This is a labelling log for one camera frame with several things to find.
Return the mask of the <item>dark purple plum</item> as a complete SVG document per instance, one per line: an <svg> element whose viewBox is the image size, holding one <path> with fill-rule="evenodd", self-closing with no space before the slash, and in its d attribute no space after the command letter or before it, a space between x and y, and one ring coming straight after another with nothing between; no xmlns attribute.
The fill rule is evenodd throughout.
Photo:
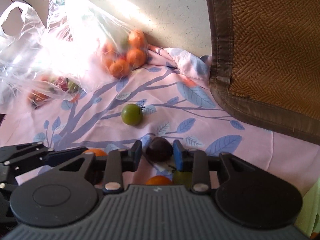
<svg viewBox="0 0 320 240"><path fill-rule="evenodd" d="M145 151L147 158L156 163L169 161L173 153L172 145L163 137L154 137Z"/></svg>

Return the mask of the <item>green tomato with stem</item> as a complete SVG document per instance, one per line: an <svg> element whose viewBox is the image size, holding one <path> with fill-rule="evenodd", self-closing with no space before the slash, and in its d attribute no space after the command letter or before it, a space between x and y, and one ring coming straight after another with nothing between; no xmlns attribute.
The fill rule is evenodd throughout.
<svg viewBox="0 0 320 240"><path fill-rule="evenodd" d="M121 111L123 123L129 126L137 126L143 120L142 107L134 103L127 104Z"/></svg>

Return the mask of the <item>green fruit behind tomatoes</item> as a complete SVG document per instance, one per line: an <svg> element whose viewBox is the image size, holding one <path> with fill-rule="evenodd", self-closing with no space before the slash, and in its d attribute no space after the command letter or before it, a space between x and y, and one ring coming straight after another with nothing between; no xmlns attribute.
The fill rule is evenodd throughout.
<svg viewBox="0 0 320 240"><path fill-rule="evenodd" d="M184 185L189 190L191 187L192 175L191 172L175 171L172 176L172 182L174 185Z"/></svg>

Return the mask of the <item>orange tangerine middle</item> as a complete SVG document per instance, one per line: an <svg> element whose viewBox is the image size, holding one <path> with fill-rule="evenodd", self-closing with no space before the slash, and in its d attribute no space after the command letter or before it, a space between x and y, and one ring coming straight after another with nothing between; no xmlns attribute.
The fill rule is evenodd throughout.
<svg viewBox="0 0 320 240"><path fill-rule="evenodd" d="M173 182L165 176L158 175L148 179L145 184L155 186L170 186L173 185Z"/></svg>

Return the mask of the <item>pink deer-print tablecloth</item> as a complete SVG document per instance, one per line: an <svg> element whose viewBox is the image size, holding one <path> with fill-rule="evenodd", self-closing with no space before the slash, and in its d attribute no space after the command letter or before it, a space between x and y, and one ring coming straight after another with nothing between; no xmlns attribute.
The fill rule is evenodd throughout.
<svg viewBox="0 0 320 240"><path fill-rule="evenodd" d="M232 153L307 193L319 179L319 146L243 123L227 114L203 81L183 67L204 67L204 60L174 48L153 49L148 64L130 76L79 93L72 101L50 100L38 109L7 115L1 145L44 142L56 150L85 146L106 152L144 147L154 137L179 140L208 155ZM137 126L123 123L127 104L142 107Z"/></svg>

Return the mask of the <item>clear plastic bag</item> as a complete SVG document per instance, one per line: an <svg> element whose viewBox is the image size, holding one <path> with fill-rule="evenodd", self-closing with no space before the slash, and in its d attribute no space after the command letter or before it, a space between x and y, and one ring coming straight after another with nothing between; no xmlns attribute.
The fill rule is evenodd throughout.
<svg viewBox="0 0 320 240"><path fill-rule="evenodd" d="M1 22L21 9L22 28L1 34L1 113L21 113L50 99L71 100L112 81L103 46L119 47L127 29L88 0L48 0L47 23L28 4L14 2Z"/></svg>

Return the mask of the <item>clear bag of oranges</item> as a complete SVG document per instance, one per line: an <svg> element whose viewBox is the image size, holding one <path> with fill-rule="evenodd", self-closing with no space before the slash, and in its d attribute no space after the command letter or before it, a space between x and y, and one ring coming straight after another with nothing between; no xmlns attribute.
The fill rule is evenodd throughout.
<svg viewBox="0 0 320 240"><path fill-rule="evenodd" d="M116 19L103 18L100 27L99 54L108 74L121 79L146 63L148 43L143 31Z"/></svg>

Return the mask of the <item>light green plastic basket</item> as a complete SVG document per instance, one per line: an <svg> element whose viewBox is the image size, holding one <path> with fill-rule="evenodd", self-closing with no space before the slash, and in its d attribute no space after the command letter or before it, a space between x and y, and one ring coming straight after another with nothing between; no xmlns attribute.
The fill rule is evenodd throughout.
<svg viewBox="0 0 320 240"><path fill-rule="evenodd" d="M295 222L295 226L310 239L319 236L320 181L303 197L303 207Z"/></svg>

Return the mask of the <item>brown woven seat cushion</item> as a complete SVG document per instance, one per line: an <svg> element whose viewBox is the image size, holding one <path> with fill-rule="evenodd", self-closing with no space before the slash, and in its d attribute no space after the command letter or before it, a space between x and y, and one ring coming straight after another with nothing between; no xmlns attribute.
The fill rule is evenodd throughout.
<svg viewBox="0 0 320 240"><path fill-rule="evenodd" d="M319 0L206 0L210 91L247 124L319 144Z"/></svg>

